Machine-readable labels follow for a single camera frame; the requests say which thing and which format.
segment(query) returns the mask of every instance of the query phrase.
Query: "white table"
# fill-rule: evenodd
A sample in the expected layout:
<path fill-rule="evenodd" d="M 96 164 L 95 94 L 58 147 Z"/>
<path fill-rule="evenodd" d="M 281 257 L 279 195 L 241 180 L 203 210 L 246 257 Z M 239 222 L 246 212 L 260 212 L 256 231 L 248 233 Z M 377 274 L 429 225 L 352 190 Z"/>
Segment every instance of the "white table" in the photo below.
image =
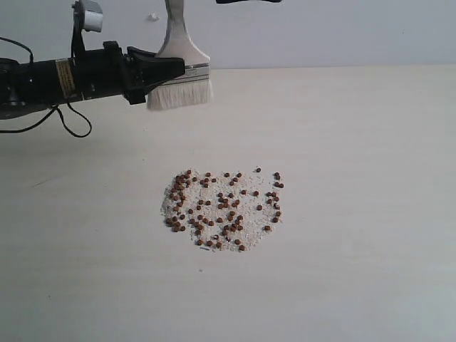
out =
<path fill-rule="evenodd" d="M 0 136 L 0 340 L 454 341 L 456 66 L 212 80 L 210 105 L 76 104 L 83 140 Z M 163 226 L 177 172 L 257 165 L 286 187 L 253 250 Z"/>

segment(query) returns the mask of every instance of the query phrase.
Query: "white wall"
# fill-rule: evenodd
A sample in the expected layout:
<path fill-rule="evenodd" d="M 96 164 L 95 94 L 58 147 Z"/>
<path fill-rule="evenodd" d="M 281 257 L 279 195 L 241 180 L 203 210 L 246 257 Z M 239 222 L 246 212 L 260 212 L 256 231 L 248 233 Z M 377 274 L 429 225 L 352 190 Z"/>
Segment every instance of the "white wall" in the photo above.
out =
<path fill-rule="evenodd" d="M 72 15 L 65 0 L 4 1 L 0 35 L 28 44 L 37 59 L 68 55 Z M 156 51 L 166 26 L 163 0 L 99 0 L 102 34 L 89 48 L 117 40 Z M 284 0 L 217 5 L 187 2 L 187 25 L 216 68 L 456 63 L 454 0 Z M 158 22 L 147 21 L 155 12 Z M 0 45 L 2 56 L 26 60 Z"/>

